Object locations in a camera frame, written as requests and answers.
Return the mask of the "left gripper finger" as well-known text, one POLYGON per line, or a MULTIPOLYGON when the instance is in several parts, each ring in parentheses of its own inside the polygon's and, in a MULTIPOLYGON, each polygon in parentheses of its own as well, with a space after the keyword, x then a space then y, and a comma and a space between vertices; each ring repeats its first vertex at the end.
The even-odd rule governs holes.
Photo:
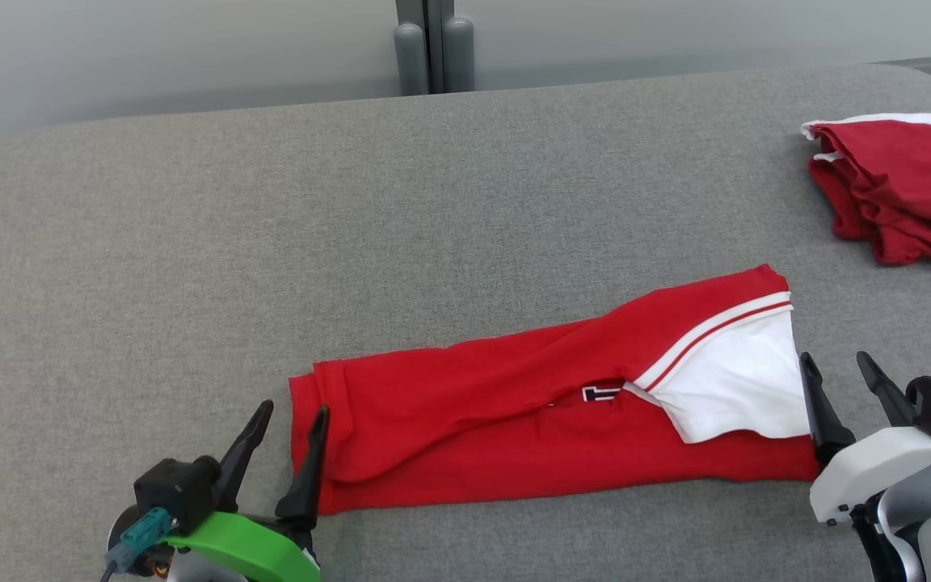
POLYGON ((219 476, 212 489, 217 511, 238 512, 238 492, 252 454, 266 434, 274 409, 272 400, 262 401, 219 462, 219 476))
POLYGON ((294 471, 288 493, 275 506, 275 516, 281 522, 318 522, 330 417, 328 406, 321 406, 315 414, 306 436, 305 456, 294 471))

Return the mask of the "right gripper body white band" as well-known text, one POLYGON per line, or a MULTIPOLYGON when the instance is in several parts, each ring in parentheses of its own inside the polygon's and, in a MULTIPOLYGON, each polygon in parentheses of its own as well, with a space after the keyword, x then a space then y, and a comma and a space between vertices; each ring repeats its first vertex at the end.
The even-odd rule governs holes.
POLYGON ((883 430, 841 450, 810 487, 816 520, 849 523, 874 582, 931 582, 931 436, 883 430))

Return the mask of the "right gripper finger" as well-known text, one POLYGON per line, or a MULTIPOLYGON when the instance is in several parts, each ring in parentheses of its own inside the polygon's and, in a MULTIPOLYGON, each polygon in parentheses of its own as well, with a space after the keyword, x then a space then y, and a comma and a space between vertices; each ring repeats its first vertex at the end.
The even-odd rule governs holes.
POLYGON ((915 423, 915 406, 910 403, 901 389, 883 372, 868 352, 858 351, 856 361, 868 390, 882 404, 890 426, 912 426, 915 423))
POLYGON ((853 431, 846 428, 832 409, 824 391, 823 375, 809 352, 799 354, 799 372, 804 384, 808 424, 819 467, 827 467, 841 450, 857 442, 853 431))

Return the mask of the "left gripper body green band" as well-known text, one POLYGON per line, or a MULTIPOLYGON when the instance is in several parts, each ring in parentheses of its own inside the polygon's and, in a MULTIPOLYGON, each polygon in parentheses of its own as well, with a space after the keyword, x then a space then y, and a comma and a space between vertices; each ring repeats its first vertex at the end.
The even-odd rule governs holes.
POLYGON ((291 538, 240 513, 214 512, 189 534, 162 539, 247 582, 321 582, 320 567, 291 538))

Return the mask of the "red jersey white sleeves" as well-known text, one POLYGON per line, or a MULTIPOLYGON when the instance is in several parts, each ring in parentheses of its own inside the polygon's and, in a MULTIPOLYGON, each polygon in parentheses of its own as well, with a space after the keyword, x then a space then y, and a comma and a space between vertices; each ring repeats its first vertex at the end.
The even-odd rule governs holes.
POLYGON ((607 314, 289 380, 291 454, 330 412, 324 515, 685 480, 816 478, 786 279, 769 265, 607 314))

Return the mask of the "red shorts white side stripe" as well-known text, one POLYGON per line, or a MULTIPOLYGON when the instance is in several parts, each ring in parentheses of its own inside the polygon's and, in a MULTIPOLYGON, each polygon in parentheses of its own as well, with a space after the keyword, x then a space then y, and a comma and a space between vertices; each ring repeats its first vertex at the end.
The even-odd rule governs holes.
POLYGON ((931 260, 931 113, 813 120, 801 133, 820 147, 808 170, 835 236, 868 243, 882 265, 931 260))

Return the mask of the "grey fabric sofa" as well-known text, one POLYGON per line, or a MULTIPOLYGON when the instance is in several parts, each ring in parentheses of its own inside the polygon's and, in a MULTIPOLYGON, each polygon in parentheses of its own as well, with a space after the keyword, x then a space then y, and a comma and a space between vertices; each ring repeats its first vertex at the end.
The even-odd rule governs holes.
POLYGON ((861 437, 856 364, 931 375, 931 263, 832 235, 809 120, 931 112, 882 64, 129 117, 0 137, 0 582, 99 582, 133 480, 276 409, 239 496, 289 486, 317 361, 603 314, 768 263, 861 437))

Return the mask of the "grey round cylinder stopper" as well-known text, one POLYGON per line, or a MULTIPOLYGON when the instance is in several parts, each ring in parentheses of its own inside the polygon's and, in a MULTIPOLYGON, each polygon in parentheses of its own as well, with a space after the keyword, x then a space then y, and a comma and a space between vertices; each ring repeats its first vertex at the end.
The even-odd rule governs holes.
POLYGON ((475 27, 465 16, 444 23, 444 91, 475 89, 475 27))
POLYGON ((428 95, 428 38, 417 23, 400 23, 393 32, 400 93, 403 96, 428 95))

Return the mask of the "grey vertical frame post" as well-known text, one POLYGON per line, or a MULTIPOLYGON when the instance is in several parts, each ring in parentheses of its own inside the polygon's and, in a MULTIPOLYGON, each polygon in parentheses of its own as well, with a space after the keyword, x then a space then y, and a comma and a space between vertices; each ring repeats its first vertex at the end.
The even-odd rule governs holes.
POLYGON ((428 43, 429 95, 444 95, 444 23, 455 15, 455 0, 394 0, 398 25, 417 23, 428 43))

